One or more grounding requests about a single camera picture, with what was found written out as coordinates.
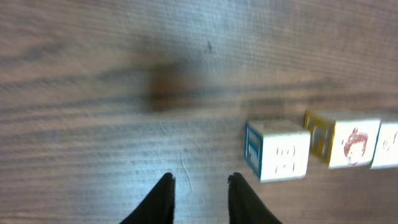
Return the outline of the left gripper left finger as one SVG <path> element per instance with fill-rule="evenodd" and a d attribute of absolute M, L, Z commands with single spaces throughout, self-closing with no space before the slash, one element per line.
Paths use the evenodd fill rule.
<path fill-rule="evenodd" d="M 120 224 L 173 224 L 175 177 L 165 173 L 143 201 Z"/>

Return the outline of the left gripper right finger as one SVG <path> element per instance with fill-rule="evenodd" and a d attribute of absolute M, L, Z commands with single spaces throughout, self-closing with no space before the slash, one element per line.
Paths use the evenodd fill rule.
<path fill-rule="evenodd" d="M 228 177 L 230 224 L 282 224 L 239 172 Z"/>

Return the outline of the number two wooden block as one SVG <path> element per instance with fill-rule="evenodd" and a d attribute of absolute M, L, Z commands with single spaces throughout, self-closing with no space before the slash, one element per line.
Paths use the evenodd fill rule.
<path fill-rule="evenodd" d="M 306 176 L 310 131 L 287 119 L 248 121 L 244 158 L 261 182 Z"/>

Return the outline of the acorn picture wooden block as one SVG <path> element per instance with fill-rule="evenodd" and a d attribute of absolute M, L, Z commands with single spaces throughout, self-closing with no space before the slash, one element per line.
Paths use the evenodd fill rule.
<path fill-rule="evenodd" d="M 354 111 L 308 110 L 310 152 L 330 169 L 367 166 L 375 152 L 381 119 Z"/>

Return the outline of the animal picture wooden block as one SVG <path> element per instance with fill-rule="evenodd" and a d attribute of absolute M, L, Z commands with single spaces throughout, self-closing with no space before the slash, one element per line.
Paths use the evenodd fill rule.
<path fill-rule="evenodd" d="M 397 121 L 383 121 L 370 169 L 397 167 Z"/>

